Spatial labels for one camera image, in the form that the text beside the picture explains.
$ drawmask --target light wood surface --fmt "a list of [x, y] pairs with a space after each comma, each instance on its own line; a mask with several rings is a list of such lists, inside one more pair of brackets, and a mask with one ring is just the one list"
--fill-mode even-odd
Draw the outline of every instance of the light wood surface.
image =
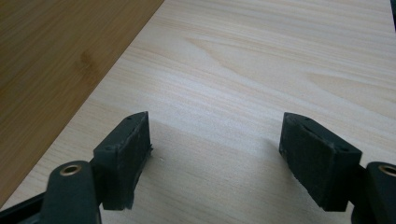
[[277, 151], [285, 111], [396, 163], [396, 36], [383, 1], [166, 0], [5, 207], [147, 110], [154, 150], [132, 211], [105, 223], [349, 223]]
[[162, 1], [0, 1], [0, 206]]

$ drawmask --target wooden table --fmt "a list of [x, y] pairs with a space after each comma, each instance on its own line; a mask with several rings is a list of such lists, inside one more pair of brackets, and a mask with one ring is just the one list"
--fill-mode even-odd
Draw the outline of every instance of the wooden table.
[[154, 150], [132, 211], [104, 223], [348, 223], [310, 199], [277, 151], [285, 111], [396, 163], [396, 35], [389, 0], [166, 0], [3, 207], [89, 161], [149, 112]]

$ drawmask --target wood grain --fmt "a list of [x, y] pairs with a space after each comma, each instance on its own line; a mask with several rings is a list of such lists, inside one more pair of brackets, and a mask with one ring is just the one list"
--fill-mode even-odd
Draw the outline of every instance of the wood grain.
[[1, 1], [0, 205], [161, 2]]
[[5, 207], [148, 110], [154, 150], [132, 211], [104, 223], [350, 223], [310, 199], [277, 151], [285, 111], [396, 163], [389, 1], [167, 0]]

